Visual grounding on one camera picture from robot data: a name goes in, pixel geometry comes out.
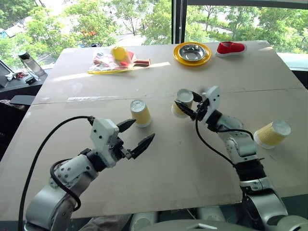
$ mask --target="red toy shoe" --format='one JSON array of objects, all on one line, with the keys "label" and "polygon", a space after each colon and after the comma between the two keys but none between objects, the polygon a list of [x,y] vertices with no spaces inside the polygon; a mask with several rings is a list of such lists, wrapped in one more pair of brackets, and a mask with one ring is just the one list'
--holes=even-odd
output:
[{"label": "red toy shoe", "polygon": [[226,57],[229,55],[237,55],[247,50],[245,44],[235,42],[221,42],[218,45],[216,55],[218,57]]}]

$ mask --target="paper cup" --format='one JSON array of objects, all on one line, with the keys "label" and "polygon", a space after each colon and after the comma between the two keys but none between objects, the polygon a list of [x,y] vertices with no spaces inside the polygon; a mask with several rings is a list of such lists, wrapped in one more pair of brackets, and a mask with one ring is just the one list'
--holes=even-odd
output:
[{"label": "paper cup", "polygon": [[133,100],[130,103],[130,112],[132,117],[136,119],[134,124],[137,127],[144,128],[152,122],[149,109],[142,100]]},{"label": "paper cup", "polygon": [[[191,108],[193,102],[193,94],[190,90],[180,89],[177,92],[176,100],[186,104],[189,108]],[[182,110],[179,109],[179,107],[175,103],[173,103],[171,111],[176,117],[179,118],[186,118],[188,116],[185,113],[183,113]]]},{"label": "paper cup", "polygon": [[254,133],[255,142],[263,148],[276,147],[291,133],[290,126],[282,121],[275,120]]}]

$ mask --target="stainless steel bowl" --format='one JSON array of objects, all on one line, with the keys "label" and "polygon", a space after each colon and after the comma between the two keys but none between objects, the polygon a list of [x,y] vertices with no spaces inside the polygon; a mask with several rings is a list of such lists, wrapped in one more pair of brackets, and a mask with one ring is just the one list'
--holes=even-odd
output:
[{"label": "stainless steel bowl", "polygon": [[206,51],[199,45],[186,44],[179,49],[179,56],[188,62],[197,62],[206,56]]}]

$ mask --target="yellow plate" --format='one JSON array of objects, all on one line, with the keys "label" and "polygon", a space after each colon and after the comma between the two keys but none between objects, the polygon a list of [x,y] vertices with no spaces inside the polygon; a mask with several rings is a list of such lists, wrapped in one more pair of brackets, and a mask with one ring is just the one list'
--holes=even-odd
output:
[{"label": "yellow plate", "polygon": [[[199,61],[196,61],[196,62],[189,62],[189,61],[186,61],[185,59],[181,58],[180,55],[179,55],[179,49],[182,46],[185,46],[187,44],[196,44],[198,46],[203,47],[204,50],[206,51],[206,56],[203,59],[201,59]],[[211,52],[211,50],[206,45],[203,45],[201,43],[198,43],[198,42],[184,42],[184,43],[181,43],[181,44],[179,44],[178,46],[175,47],[175,49],[173,50],[173,56],[181,64],[184,64],[184,65],[187,65],[187,66],[199,66],[199,65],[205,64],[211,58],[212,52]]]}]

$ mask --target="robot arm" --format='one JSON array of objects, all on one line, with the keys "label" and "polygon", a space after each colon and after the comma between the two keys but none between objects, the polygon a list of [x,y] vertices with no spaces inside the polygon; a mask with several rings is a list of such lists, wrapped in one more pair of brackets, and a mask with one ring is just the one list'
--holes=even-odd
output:
[{"label": "robot arm", "polygon": [[25,230],[65,231],[73,211],[80,206],[79,196],[98,177],[98,172],[114,167],[122,158],[137,158],[152,142],[154,134],[139,142],[134,150],[123,147],[118,133],[135,121],[130,119],[116,125],[109,119],[95,119],[90,135],[94,149],[87,148],[73,159],[59,161],[51,167],[49,183],[27,208]]},{"label": "robot arm", "polygon": [[306,219],[288,216],[281,198],[275,192],[258,159],[253,137],[242,130],[244,126],[238,119],[223,115],[217,110],[219,94],[218,86],[211,87],[202,93],[202,96],[193,92],[194,101],[199,103],[196,112],[181,102],[176,104],[192,120],[197,119],[200,123],[207,124],[208,128],[217,132],[223,140],[239,176],[244,196],[244,211],[252,227],[267,231],[297,231],[307,228]]}]

